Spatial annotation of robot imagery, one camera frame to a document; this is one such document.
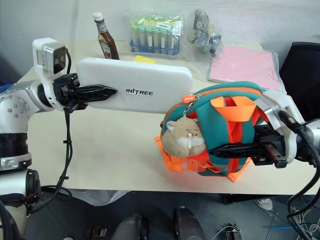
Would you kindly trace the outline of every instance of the sauce bottle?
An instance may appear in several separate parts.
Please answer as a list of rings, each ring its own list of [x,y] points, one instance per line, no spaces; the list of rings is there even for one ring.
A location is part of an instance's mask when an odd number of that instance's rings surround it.
[[[119,60],[116,44],[105,24],[104,16],[101,12],[94,12],[93,18],[98,28],[98,41],[106,59]]]

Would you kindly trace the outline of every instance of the white power bank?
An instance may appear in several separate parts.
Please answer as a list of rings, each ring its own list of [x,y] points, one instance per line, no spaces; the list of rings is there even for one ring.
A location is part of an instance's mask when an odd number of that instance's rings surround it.
[[[186,67],[93,57],[79,61],[77,73],[81,87],[101,84],[118,90],[90,106],[146,113],[166,113],[190,94],[193,83]]]

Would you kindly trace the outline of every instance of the stuffed animal keychain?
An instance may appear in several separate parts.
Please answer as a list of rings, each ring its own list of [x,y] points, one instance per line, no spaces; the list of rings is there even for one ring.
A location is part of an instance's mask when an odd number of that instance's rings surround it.
[[[191,104],[184,110],[183,117],[177,121],[166,123],[167,130],[161,139],[163,150],[179,158],[199,155],[206,149],[197,119],[187,117],[190,108]]]

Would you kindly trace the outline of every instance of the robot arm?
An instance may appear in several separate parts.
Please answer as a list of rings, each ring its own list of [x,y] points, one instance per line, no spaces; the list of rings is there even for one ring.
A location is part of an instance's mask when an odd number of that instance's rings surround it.
[[[33,61],[40,82],[17,83],[0,95],[0,200],[15,220],[21,236],[28,208],[41,196],[39,175],[37,171],[28,169],[31,154],[28,152],[27,132],[31,116],[54,109],[69,114],[85,109],[89,102],[104,101],[118,92],[101,84],[80,87],[76,73],[62,75],[61,71],[66,66],[66,48],[52,38],[33,42]],[[221,158],[251,157],[256,165],[275,164],[277,168],[286,167],[296,158],[316,167],[307,146],[287,127],[288,123],[284,123],[290,122],[290,117],[281,117],[284,112],[296,120],[300,119],[292,99],[278,91],[268,90],[256,100],[256,104],[264,111],[269,124],[256,126],[254,142],[224,145],[210,151],[210,154]],[[304,124],[306,134],[318,150],[319,126],[320,120]]]

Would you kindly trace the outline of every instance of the yellow sticky note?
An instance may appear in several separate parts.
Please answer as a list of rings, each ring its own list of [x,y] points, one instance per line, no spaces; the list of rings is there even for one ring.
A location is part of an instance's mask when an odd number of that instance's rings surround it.
[[[137,55],[134,59],[133,59],[134,62],[140,62],[140,63],[147,63],[147,64],[156,64],[156,60],[153,60],[153,59],[150,59],[150,58],[147,58],[145,56],[140,56],[140,55]]]

